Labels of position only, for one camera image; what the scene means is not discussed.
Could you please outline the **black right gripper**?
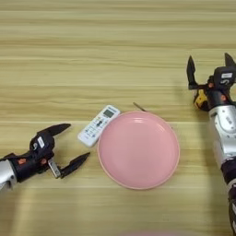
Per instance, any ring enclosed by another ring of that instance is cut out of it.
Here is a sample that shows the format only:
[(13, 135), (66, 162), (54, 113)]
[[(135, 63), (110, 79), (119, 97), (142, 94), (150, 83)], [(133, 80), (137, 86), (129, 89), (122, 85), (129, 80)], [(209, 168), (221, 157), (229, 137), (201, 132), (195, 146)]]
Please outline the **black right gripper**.
[[(225, 65), (236, 66), (233, 58), (225, 53)], [(194, 105), (201, 111), (210, 111), (218, 106), (233, 105), (236, 101), (230, 97), (229, 88), (217, 88), (213, 83), (198, 85), (195, 81), (195, 63), (192, 56), (189, 56), (186, 68), (187, 78), (190, 90), (195, 90)]]

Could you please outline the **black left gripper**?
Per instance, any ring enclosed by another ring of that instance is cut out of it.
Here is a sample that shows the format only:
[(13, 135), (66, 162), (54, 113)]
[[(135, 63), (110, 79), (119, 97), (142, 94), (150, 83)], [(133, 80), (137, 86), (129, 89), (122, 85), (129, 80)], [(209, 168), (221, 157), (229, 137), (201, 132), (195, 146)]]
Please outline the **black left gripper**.
[[(64, 132), (64, 130), (66, 130), (70, 126), (71, 124), (52, 125), (46, 128), (46, 131), (51, 136), (56, 136)], [(65, 176), (76, 171), (87, 160), (89, 155), (90, 153), (88, 152), (76, 157), (75, 159), (72, 159), (66, 167), (60, 170), (61, 178), (64, 178)], [(51, 159), (53, 156), (54, 154), (52, 152), (49, 152), (48, 154), (43, 154), (42, 156), (33, 155), (29, 152), (25, 153), (22, 156), (12, 154), (10, 156), (10, 162), (16, 174), (17, 181), (19, 183), (22, 183), (28, 180), (28, 178), (34, 176), (35, 174), (41, 174), (47, 171), (49, 169), (48, 160)]]

